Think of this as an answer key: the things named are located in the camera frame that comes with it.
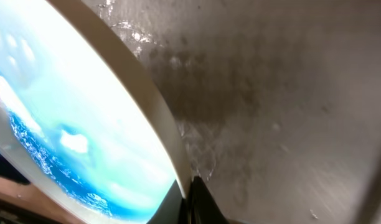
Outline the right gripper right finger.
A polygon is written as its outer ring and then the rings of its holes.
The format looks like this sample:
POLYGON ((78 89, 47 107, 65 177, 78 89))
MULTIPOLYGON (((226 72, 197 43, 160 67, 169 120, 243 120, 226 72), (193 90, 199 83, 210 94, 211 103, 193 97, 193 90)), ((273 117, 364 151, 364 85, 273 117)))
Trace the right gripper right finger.
POLYGON ((194 177, 191 185, 191 224, 228 224, 203 179, 194 177))

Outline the dark brown serving tray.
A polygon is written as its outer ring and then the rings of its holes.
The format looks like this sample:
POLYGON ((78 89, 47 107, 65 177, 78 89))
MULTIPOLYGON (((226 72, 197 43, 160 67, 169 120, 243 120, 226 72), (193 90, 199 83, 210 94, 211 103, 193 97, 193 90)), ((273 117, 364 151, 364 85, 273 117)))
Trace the dark brown serving tray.
POLYGON ((381 1, 88 1, 222 213, 381 223, 381 1))

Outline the blue water tray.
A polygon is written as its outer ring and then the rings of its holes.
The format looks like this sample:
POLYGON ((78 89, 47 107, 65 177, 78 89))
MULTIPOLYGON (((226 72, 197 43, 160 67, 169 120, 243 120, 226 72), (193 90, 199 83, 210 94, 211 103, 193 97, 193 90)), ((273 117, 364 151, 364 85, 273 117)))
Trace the blue water tray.
POLYGON ((29 185, 30 182, 15 169, 1 154, 0 154, 0 177, 11 180, 18 184, 29 185))

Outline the white plate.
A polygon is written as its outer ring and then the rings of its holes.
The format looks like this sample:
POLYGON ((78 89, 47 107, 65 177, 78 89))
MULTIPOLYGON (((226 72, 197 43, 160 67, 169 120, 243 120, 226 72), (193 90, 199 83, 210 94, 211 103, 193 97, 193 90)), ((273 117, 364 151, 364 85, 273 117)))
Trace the white plate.
POLYGON ((191 184, 164 98, 81 1, 0 1, 0 154, 84 223, 148 223, 191 184))

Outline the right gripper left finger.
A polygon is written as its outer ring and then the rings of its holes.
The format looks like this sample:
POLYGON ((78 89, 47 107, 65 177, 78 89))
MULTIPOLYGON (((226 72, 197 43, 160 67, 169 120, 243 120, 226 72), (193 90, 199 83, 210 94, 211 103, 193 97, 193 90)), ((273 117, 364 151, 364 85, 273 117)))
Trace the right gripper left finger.
POLYGON ((186 200, 175 180, 148 224, 186 223, 186 200))

